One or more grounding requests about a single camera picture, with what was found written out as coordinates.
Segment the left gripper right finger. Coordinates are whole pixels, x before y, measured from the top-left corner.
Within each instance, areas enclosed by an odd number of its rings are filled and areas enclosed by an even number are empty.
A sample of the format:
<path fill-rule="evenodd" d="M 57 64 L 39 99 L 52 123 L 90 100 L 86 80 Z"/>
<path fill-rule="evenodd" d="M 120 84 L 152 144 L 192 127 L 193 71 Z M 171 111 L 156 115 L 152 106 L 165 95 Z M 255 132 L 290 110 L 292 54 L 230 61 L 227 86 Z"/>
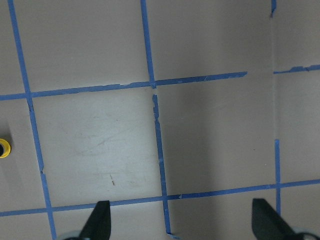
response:
<path fill-rule="evenodd" d="M 296 234 L 264 198 L 252 200 L 251 228 L 257 240 L 288 240 Z"/>

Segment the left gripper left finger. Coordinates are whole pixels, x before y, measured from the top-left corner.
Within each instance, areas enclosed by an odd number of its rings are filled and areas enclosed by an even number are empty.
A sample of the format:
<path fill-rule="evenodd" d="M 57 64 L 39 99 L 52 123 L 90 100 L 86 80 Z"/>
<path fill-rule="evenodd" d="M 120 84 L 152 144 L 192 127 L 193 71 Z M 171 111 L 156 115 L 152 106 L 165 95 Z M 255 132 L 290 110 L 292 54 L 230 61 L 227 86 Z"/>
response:
<path fill-rule="evenodd" d="M 98 201 L 82 228 L 79 240 L 109 240 L 111 236 L 110 202 Z"/>

